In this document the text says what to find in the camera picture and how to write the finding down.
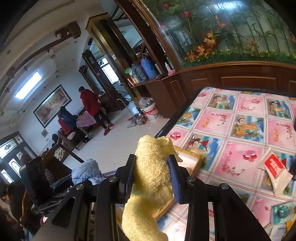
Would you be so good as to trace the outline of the yellow cardboard box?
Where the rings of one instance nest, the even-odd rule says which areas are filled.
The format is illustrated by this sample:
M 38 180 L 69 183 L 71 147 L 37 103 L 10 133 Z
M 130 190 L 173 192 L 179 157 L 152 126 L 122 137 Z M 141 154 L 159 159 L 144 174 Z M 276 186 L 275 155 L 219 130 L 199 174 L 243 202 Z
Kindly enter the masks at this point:
M 154 214 L 156 221 L 160 221 L 175 204 L 183 204 L 184 201 L 187 201 L 187 178 L 189 176 L 195 176 L 201 168 L 201 152 L 198 151 L 195 153 L 176 146 L 174 146 L 174 149 L 178 157 L 182 160 L 180 162 L 176 158 L 176 161 L 172 162 L 168 158 L 174 198 Z

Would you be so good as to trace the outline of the blue fluffy towel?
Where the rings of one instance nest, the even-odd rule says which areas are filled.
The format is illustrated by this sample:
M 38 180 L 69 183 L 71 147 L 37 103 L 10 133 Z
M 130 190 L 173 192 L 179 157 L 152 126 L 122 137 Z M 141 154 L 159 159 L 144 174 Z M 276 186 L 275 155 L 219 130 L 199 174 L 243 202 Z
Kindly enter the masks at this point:
M 71 178 L 74 185 L 84 181 L 90 181 L 92 185 L 97 185 L 105 180 L 98 163 L 94 159 L 88 159 L 74 168 L 71 173 Z

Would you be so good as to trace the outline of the white red-label packet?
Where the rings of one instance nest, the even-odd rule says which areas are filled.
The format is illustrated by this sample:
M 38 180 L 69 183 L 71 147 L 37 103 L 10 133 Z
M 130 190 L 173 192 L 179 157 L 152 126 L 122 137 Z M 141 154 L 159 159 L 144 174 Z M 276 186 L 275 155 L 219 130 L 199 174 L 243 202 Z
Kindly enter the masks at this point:
M 293 175 L 282 161 L 276 156 L 272 148 L 268 148 L 258 161 L 257 168 L 265 170 L 270 178 L 275 196 L 283 194 Z

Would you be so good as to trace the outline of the teal cartoon tissue pack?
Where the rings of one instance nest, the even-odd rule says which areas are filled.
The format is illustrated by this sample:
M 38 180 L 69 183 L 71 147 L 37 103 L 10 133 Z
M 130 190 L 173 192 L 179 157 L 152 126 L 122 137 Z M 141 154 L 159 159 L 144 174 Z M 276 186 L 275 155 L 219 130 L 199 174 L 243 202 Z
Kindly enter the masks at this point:
M 274 205 L 271 208 L 271 225 L 279 225 L 287 223 L 295 216 L 295 204 L 293 202 L 285 202 Z

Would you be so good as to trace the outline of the metal kettle on floor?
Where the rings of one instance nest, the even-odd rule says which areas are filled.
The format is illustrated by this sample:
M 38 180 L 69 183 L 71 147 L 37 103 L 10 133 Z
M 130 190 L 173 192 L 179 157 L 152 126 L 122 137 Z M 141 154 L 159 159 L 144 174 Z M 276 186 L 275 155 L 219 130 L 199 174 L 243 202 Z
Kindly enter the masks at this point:
M 147 117 L 143 113 L 136 113 L 134 117 L 138 126 L 144 125 L 147 122 Z

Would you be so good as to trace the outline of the white plastic bucket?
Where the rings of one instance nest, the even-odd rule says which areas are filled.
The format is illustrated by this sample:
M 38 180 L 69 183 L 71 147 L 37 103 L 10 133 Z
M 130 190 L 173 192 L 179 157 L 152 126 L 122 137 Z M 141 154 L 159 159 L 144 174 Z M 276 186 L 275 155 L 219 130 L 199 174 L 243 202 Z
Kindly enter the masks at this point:
M 155 122 L 160 118 L 159 110 L 154 102 L 148 107 L 142 109 L 142 112 L 151 122 Z

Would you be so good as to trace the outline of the purple-cloth dining table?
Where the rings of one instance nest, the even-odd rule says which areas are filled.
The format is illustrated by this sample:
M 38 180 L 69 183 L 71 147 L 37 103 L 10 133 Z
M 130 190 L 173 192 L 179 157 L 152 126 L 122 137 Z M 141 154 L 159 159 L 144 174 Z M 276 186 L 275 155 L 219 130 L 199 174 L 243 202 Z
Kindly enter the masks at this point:
M 85 111 L 81 116 L 79 116 L 78 120 L 76 121 L 76 125 L 78 128 L 85 128 L 95 124 L 96 120 L 93 116 L 89 114 L 88 111 Z

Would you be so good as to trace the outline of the colourful cartoon tablecloth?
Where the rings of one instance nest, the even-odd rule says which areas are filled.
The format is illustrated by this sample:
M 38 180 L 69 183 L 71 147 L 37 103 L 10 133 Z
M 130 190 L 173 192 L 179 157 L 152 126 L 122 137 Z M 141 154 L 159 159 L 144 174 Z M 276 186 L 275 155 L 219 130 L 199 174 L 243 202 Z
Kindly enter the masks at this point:
M 275 196 L 260 159 L 273 151 L 288 170 L 295 166 L 295 95 L 263 89 L 205 87 L 158 132 L 182 150 L 183 166 L 203 182 L 226 183 L 238 194 L 271 240 L 283 240 L 295 216 L 295 180 Z

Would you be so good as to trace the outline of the person in blue jacket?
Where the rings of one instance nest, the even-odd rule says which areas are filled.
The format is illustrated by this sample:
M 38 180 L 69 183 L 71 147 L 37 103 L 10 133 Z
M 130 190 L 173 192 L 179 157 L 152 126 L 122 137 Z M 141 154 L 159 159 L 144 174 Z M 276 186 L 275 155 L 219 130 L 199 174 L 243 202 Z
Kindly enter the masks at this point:
M 58 123 L 60 124 L 65 135 L 69 135 L 71 132 L 77 129 L 78 115 L 73 115 L 65 106 L 62 106 L 58 111 Z

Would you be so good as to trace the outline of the person in red jacket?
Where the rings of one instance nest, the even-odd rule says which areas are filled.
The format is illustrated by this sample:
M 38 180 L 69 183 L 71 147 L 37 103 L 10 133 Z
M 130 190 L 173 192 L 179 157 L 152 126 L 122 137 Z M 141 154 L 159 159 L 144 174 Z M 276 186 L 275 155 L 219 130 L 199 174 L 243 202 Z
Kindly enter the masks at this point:
M 78 91 L 85 110 L 103 127 L 104 136 L 108 135 L 114 124 L 101 109 L 101 105 L 98 102 L 98 95 L 83 86 L 79 87 Z

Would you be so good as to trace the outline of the blue water jug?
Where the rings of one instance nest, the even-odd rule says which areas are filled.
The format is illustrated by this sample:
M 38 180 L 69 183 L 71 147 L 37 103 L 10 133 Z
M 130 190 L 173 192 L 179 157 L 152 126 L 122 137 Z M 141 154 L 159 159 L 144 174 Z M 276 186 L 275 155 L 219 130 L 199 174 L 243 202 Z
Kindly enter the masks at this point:
M 142 58 L 140 63 L 141 63 L 142 68 L 144 69 L 145 73 L 149 77 L 149 79 L 154 79 L 158 76 L 158 72 L 156 71 L 156 69 L 152 65 L 151 61 L 149 61 L 146 58 Z

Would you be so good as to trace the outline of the aquarium with artificial plants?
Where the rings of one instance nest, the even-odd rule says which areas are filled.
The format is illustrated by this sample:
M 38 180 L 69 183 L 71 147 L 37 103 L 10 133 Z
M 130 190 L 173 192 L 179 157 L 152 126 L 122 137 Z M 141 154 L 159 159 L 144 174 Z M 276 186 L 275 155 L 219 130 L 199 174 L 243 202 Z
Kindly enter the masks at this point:
M 295 36 L 265 1 L 139 1 L 182 68 L 233 62 L 295 64 Z

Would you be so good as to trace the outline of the framed wall painting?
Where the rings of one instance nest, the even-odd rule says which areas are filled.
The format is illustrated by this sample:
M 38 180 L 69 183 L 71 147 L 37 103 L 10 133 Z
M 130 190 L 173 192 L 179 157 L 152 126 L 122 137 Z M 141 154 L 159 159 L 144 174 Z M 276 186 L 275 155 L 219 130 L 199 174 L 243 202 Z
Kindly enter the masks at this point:
M 60 108 L 67 106 L 71 101 L 72 99 L 60 84 L 38 105 L 33 114 L 45 128 L 57 115 Z

